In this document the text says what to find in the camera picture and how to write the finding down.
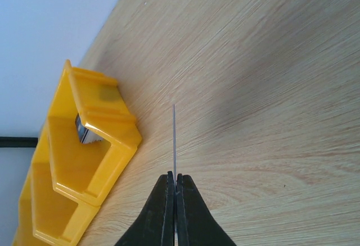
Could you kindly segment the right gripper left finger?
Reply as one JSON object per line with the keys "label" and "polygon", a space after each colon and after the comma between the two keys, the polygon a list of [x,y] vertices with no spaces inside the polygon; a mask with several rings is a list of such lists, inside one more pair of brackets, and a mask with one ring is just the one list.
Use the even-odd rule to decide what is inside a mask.
{"label": "right gripper left finger", "polygon": [[161,175],[136,220],[116,245],[174,245],[174,178]]}

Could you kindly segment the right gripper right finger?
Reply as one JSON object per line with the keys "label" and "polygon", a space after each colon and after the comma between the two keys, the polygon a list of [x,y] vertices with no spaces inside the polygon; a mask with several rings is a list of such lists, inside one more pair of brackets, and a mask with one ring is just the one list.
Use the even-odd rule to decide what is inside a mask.
{"label": "right gripper right finger", "polygon": [[177,176],[175,193],[179,245],[235,245],[208,210],[191,176]]}

